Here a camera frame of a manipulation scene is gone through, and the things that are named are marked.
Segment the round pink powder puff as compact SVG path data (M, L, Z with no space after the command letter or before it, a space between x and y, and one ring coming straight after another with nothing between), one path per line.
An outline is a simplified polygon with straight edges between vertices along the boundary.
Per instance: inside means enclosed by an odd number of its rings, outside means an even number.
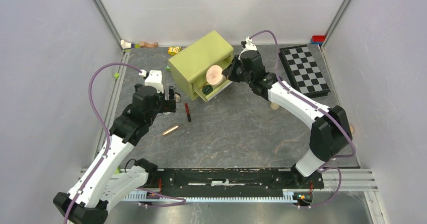
M223 69L219 65L212 65L206 72L206 82L212 86L220 85L225 79L222 72Z

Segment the green metal drawer box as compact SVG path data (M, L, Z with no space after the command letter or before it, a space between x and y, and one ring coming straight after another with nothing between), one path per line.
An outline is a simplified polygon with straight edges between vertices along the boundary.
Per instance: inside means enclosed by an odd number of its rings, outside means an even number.
M206 72L212 65L226 69L233 59L234 48L217 31L213 30L178 54L169 59L169 68L175 85L191 100L201 98L208 102L219 94L231 81L224 79L218 86L212 86L209 95L202 92L206 82Z

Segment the green round puff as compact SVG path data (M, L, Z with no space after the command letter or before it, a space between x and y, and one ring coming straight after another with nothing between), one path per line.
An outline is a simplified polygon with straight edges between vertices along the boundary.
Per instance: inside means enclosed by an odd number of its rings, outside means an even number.
M202 87L202 92L205 95L209 95L213 91L213 87L211 85L205 85Z

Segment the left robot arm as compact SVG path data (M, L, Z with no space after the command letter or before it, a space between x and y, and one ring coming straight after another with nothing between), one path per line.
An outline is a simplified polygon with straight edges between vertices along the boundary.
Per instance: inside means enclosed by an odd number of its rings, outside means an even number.
M110 179L148 133L156 116L176 112L176 97L173 86L165 94L153 86L135 85L132 103L114 120L106 143L84 175L67 193L59 192L54 197L53 203L65 223L104 223L109 212L131 191L157 184L157 166L145 159L136 161L128 173L115 181Z

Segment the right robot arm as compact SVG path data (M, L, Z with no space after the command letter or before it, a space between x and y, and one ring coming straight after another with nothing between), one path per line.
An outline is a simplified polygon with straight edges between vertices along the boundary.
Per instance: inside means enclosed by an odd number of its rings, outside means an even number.
M291 182L303 188L311 182L311 175L346 146L354 147L345 110L330 108L293 89L280 76L267 72L261 54L248 50L235 55L222 74L232 82L245 82L252 92L285 108L310 129L309 150L291 168Z

